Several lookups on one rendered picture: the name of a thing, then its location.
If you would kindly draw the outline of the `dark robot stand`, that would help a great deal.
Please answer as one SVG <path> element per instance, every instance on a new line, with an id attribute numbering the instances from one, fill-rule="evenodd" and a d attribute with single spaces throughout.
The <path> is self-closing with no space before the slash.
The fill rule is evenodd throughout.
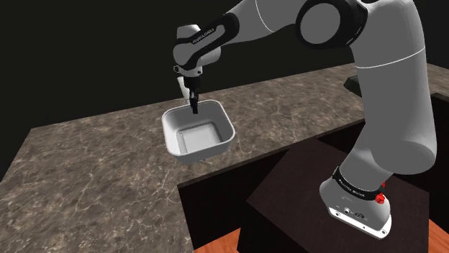
<path id="1" fill-rule="evenodd" d="M 331 217 L 319 196 L 346 154 L 316 139 L 292 146 L 247 199 L 239 253 L 428 253 L 429 194 L 386 182 L 392 226 L 376 239 Z"/>

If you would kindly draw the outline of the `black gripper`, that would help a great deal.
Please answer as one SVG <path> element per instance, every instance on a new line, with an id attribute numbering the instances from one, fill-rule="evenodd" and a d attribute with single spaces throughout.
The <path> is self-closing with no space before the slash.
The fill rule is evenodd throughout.
<path id="1" fill-rule="evenodd" d="M 193 114 L 198 114 L 198 91 L 201 85 L 201 76 L 183 77 L 184 86 L 189 89 L 189 103 L 192 106 Z"/>

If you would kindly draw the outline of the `black flat slab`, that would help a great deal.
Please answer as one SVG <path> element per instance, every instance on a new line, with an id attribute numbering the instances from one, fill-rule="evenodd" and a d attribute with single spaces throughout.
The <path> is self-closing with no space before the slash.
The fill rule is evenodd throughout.
<path id="1" fill-rule="evenodd" d="M 350 76 L 346 79 L 343 86 L 350 91 L 351 93 L 354 93 L 355 95 L 362 97 L 361 90 L 360 90 L 360 83 L 358 81 L 358 76 Z"/>

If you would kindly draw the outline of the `white square basin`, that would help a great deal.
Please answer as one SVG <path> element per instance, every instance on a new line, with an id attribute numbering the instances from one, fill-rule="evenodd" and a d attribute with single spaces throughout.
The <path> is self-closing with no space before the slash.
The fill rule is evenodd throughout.
<path id="1" fill-rule="evenodd" d="M 189 105 L 167 110 L 161 117 L 168 153 L 189 165 L 226 152 L 236 131 L 223 105 L 216 100 L 198 102 L 198 113 Z"/>

